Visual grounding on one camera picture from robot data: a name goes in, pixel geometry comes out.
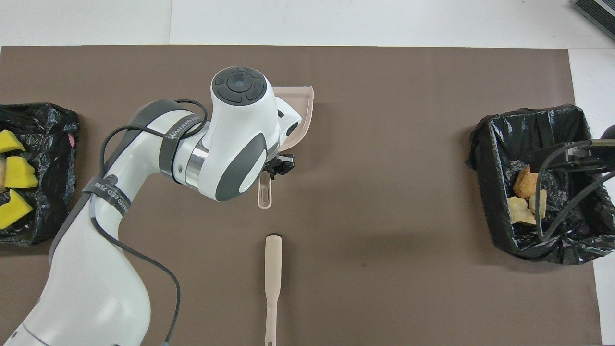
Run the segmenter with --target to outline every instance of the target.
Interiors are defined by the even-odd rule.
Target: beige dustpan
[[[274,94],[286,101],[301,116],[301,124],[290,134],[280,151],[288,150],[299,143],[309,129],[314,106],[314,89],[312,87],[273,87]],[[271,178],[262,172],[258,178],[258,206],[261,209],[271,207]]]

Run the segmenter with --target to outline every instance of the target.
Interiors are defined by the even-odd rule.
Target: velcro strap
[[[87,183],[82,191],[93,193],[104,199],[107,203],[115,207],[115,209],[117,209],[122,216],[126,215],[126,212],[132,203],[122,190],[101,177],[94,177],[90,179],[90,182]]]
[[[173,160],[175,159],[177,147],[180,145],[180,138],[200,121],[203,121],[203,119],[198,115],[185,116],[175,123],[162,138],[162,145],[158,156],[158,167],[163,175],[173,179],[176,183],[179,182],[173,177]]]

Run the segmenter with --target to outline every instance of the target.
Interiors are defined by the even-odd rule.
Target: round button
[[[252,76],[246,72],[233,72],[228,76],[226,86],[234,92],[245,92],[252,87]]]

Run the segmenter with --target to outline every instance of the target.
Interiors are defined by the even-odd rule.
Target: gray circular button pad
[[[267,91],[265,77],[249,67],[233,66],[218,72],[212,81],[213,93],[224,103],[251,105]]]

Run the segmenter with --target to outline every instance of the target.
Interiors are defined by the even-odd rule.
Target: trash bag
[[[541,241],[536,226],[511,224],[507,198],[530,162],[532,152],[562,142],[591,139],[583,111],[574,105],[543,110],[522,108],[483,118],[470,135],[466,164],[477,172],[485,217],[493,244],[533,262],[578,265],[615,249],[615,207],[600,187],[576,206],[558,226],[552,239]],[[579,191],[595,180],[583,172],[547,171],[546,230]]]
[[[30,245],[53,238],[68,215],[75,188],[74,160],[79,119],[71,110],[51,103],[0,105],[0,131],[7,129],[23,144],[22,156],[34,167],[39,185],[15,189],[33,211],[0,230],[0,243]],[[0,204],[10,201],[0,193]]]

